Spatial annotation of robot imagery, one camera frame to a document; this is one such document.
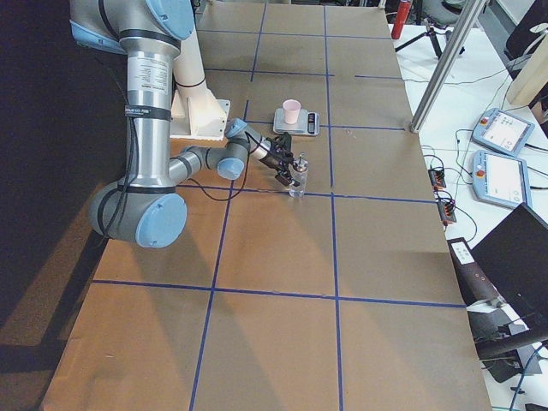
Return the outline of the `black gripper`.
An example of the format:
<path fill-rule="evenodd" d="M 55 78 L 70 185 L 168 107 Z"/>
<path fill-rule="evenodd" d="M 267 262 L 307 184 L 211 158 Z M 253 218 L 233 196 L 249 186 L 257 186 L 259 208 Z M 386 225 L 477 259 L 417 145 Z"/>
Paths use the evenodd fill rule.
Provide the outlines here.
<path fill-rule="evenodd" d="M 292 136 L 283 133 L 274 138 L 266 138 L 261 145 L 267 150 L 267 154 L 260 162 L 277 172 L 276 179 L 281 184 L 289 186 L 292 183 L 290 168 L 295 162 L 291 151 Z"/>

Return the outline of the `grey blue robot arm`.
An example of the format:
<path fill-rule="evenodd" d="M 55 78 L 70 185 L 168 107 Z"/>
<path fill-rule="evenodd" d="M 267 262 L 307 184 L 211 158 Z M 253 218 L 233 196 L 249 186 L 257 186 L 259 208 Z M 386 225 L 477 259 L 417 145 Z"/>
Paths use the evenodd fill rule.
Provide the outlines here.
<path fill-rule="evenodd" d="M 70 23 L 80 45 L 127 58 L 127 165 L 92 200 L 100 235 L 169 246 L 188 214 L 176 188 L 202 170 L 234 181 L 256 158 L 284 186 L 293 182 L 290 137 L 229 119 L 229 102 L 208 88 L 189 1 L 73 1 Z"/>

